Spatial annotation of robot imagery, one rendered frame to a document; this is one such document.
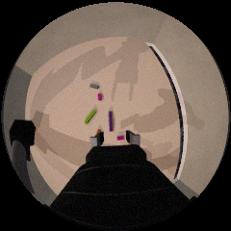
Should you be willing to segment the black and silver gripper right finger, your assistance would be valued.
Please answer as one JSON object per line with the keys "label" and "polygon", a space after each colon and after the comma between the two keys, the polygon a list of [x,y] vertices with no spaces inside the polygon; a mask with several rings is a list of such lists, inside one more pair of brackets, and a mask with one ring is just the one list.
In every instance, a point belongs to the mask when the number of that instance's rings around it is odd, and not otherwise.
{"label": "black and silver gripper right finger", "polygon": [[139,147],[141,147],[141,135],[134,134],[130,130],[126,130],[126,140],[130,144],[137,144]]}

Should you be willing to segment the lime green rod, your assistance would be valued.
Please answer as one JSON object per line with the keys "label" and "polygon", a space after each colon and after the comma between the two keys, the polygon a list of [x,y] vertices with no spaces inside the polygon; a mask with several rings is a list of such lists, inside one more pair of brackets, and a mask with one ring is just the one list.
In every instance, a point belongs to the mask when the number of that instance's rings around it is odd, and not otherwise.
{"label": "lime green rod", "polygon": [[91,118],[94,116],[95,113],[96,113],[96,111],[92,110],[92,112],[89,114],[89,116],[86,118],[86,120],[84,122],[86,124],[88,124],[88,122],[91,120]]}

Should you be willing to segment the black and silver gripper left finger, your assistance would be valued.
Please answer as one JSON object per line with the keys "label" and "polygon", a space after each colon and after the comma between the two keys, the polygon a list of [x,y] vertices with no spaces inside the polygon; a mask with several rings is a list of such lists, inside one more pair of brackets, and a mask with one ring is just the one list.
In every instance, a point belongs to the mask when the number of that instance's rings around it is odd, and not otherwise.
{"label": "black and silver gripper left finger", "polygon": [[94,137],[90,137],[90,148],[94,146],[100,146],[104,142],[104,132],[99,132]]}

